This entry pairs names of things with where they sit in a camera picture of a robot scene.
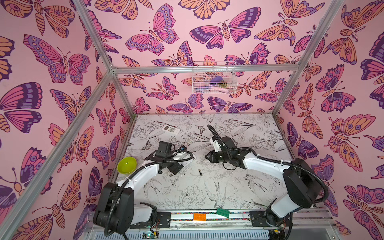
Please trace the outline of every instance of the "white wire basket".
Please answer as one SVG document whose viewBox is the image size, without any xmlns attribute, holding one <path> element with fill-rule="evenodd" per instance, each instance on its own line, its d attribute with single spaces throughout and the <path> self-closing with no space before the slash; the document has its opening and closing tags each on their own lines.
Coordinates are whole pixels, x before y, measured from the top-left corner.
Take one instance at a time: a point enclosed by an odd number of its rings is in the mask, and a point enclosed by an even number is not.
<svg viewBox="0 0 384 240">
<path fill-rule="evenodd" d="M 231 94 L 236 92 L 235 63 L 227 61 L 196 61 L 192 67 L 192 92 Z"/>
</svg>

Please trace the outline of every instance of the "black cable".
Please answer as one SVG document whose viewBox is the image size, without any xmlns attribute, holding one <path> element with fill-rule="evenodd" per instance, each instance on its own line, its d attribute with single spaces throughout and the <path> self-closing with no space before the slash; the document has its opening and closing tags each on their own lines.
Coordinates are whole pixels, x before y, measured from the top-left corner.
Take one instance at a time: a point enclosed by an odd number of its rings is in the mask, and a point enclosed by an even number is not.
<svg viewBox="0 0 384 240">
<path fill-rule="evenodd" d="M 291 213 L 289 214 L 289 218 L 290 218 L 289 229 L 288 229 L 288 233 L 287 233 L 287 235 L 285 235 L 284 240 L 287 240 L 287 239 L 289 238 L 289 235 L 291 235 L 292 225 L 293 225 L 293 220 L 292 220 L 292 218 L 293 218 L 293 212 L 291 212 Z"/>
<path fill-rule="evenodd" d="M 117 204 L 117 201 L 119 200 L 119 198 L 121 197 L 121 194 L 122 192 L 124 191 L 124 187 L 130 182 L 130 180 L 136 175 L 138 174 L 141 170 L 143 170 L 144 168 L 146 167 L 149 167 L 149 166 L 152 166 L 152 165 L 155 165 L 155 164 L 160 164 L 160 163 L 169 163 L 169 162 L 185 162 L 185 161 L 189 161 L 193 158 L 193 154 L 189 151 L 180 151 L 178 153 L 188 153 L 189 154 L 189 158 L 186 158 L 186 159 L 179 159 L 179 160 L 172 160 L 172 161 L 160 161 L 160 162 L 150 162 L 148 164 L 145 164 L 141 167 L 139 167 L 138 169 L 136 169 L 136 171 L 134 171 L 129 177 L 127 180 L 124 181 L 124 183 L 121 185 L 120 189 L 119 189 L 119 192 L 118 194 L 116 195 L 112 205 L 111 205 L 111 209 L 109 211 L 109 215 L 108 215 L 108 219 L 107 219 L 107 222 L 105 223 L 105 228 L 104 228 L 104 235 L 106 237 L 112 235 L 112 233 L 114 233 L 114 231 L 110 231 L 109 232 L 109 225 L 111 223 L 111 219 L 112 219 L 112 214 L 116 208 L 116 204 Z"/>
<path fill-rule="evenodd" d="M 207 125 L 209 131 L 211 131 L 211 133 L 218 139 L 220 140 L 221 144 L 223 146 L 225 146 L 228 150 L 232 150 L 232 151 L 239 151 L 239 150 L 248 150 L 248 151 L 251 151 L 255 156 L 257 156 L 257 153 L 255 152 L 255 150 L 253 150 L 252 148 L 250 147 L 239 147 L 239 148 L 229 148 L 227 147 L 227 145 L 223 142 L 223 140 L 221 139 L 221 137 L 219 136 L 219 134 L 216 132 L 216 130 L 211 126 L 211 125 Z M 310 174 L 311 176 L 313 176 L 316 181 L 321 185 L 321 187 L 323 188 L 324 190 L 324 195 L 319 198 L 319 199 L 316 199 L 314 201 L 314 203 L 318 203 L 318 202 L 323 202 L 325 201 L 327 198 L 328 198 L 328 195 L 329 195 L 329 192 L 328 192 L 328 188 L 327 186 L 325 185 L 325 183 L 323 182 L 323 180 L 321 180 L 316 174 L 314 174 L 313 172 L 303 168 L 302 166 L 299 166 L 295 163 L 292 163 L 292 162 L 281 162 L 279 160 L 275 160 L 275 159 L 269 159 L 269 158 L 266 158 L 266 157 L 262 157 L 262 156 L 258 156 L 259 159 L 261 160 L 264 160 L 264 161 L 267 161 L 267 162 L 273 162 L 273 163 L 278 163 L 278 164 L 283 164 L 283 165 L 287 165 L 287 166 L 290 166 L 290 167 L 295 167 L 297 169 L 300 169 L 308 174 Z"/>
<path fill-rule="evenodd" d="M 236 170 L 236 169 L 237 169 L 237 167 L 235 167 L 234 169 L 226 168 L 226 167 L 224 166 L 224 162 L 223 162 L 223 167 L 224 167 L 226 170 L 230 170 L 230 171 L 233 171 L 233 170 Z"/>
</svg>

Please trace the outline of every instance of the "green bowl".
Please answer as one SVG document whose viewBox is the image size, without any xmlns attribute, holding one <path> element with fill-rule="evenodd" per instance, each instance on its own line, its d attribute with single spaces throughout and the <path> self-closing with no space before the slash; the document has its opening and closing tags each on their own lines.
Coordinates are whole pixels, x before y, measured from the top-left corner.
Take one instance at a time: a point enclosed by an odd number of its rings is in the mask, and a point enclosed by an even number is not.
<svg viewBox="0 0 384 240">
<path fill-rule="evenodd" d="M 134 157 L 125 157 L 118 164 L 118 171 L 121 174 L 129 174 L 135 171 L 137 166 L 136 159 Z"/>
</svg>

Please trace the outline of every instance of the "wire basket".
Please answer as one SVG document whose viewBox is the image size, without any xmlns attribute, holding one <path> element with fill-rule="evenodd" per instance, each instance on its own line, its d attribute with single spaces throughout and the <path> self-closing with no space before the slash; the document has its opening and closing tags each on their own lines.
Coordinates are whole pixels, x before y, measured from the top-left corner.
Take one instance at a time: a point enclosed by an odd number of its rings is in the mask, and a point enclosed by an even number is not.
<svg viewBox="0 0 384 240">
<path fill-rule="evenodd" d="M 231 94 L 236 92 L 237 77 L 234 62 L 218 61 L 218 63 L 222 63 L 222 65 L 213 65 L 211 61 L 194 62 L 192 67 L 193 93 Z"/>
</svg>

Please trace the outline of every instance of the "lime green bowl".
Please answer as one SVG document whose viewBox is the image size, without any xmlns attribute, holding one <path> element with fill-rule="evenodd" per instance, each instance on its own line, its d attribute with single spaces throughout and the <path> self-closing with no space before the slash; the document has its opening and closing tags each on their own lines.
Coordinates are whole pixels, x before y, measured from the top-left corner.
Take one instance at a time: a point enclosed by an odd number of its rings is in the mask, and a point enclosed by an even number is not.
<svg viewBox="0 0 384 240">
<path fill-rule="evenodd" d="M 118 164 L 118 171 L 121 174 L 129 174 L 135 171 L 137 166 L 136 159 L 134 157 L 125 157 Z"/>
</svg>

